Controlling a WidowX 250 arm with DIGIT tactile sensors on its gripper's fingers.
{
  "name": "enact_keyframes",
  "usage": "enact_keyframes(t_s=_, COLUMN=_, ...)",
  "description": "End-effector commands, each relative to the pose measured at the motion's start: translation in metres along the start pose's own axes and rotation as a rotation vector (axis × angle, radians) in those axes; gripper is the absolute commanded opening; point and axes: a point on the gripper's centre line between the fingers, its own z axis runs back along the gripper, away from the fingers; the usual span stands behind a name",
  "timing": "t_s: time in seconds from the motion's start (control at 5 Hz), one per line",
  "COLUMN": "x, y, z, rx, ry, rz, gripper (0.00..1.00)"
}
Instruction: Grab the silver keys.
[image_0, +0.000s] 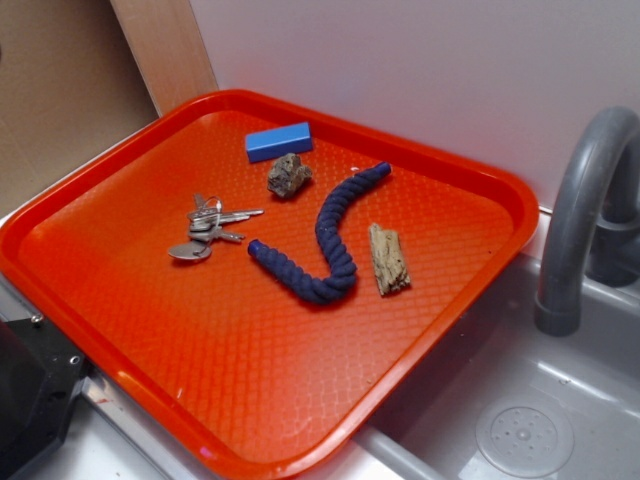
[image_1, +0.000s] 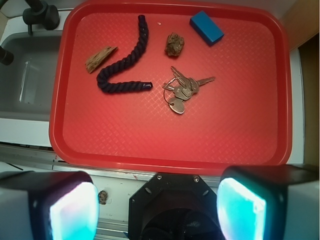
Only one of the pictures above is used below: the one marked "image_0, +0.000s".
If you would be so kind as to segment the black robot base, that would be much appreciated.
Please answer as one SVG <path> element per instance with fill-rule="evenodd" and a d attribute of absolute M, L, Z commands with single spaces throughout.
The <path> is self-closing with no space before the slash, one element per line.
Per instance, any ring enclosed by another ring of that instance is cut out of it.
<path fill-rule="evenodd" d="M 1 477 L 22 479 L 65 442 L 87 374 L 84 354 L 52 322 L 1 324 Z"/>

